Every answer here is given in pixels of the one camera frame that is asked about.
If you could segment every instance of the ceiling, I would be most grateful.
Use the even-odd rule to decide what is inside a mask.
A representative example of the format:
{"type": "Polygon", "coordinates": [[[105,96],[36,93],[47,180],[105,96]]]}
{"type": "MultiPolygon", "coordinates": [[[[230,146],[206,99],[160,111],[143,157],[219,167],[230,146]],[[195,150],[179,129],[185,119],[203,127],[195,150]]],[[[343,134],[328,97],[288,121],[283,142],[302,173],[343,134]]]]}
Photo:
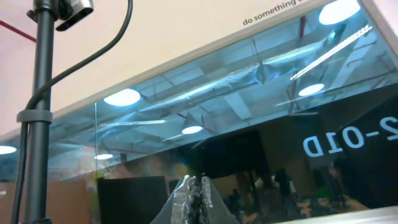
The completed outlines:
{"type": "MultiPolygon", "coordinates": [[[[394,62],[375,28],[302,78],[290,78],[366,24],[359,12],[342,24],[323,26],[320,11],[220,49],[131,88],[141,99],[125,107],[99,101],[52,124],[49,178],[66,179],[191,142],[228,133],[397,82],[394,62]],[[305,77],[325,84],[316,95],[298,95],[305,77]],[[190,113],[205,128],[182,135],[190,113]],[[158,121],[160,124],[132,124],[158,121]],[[114,157],[94,160],[98,153],[114,157]]],[[[18,139],[8,142],[17,146],[18,139]]],[[[1,175],[12,178],[17,153],[1,175]]]]}

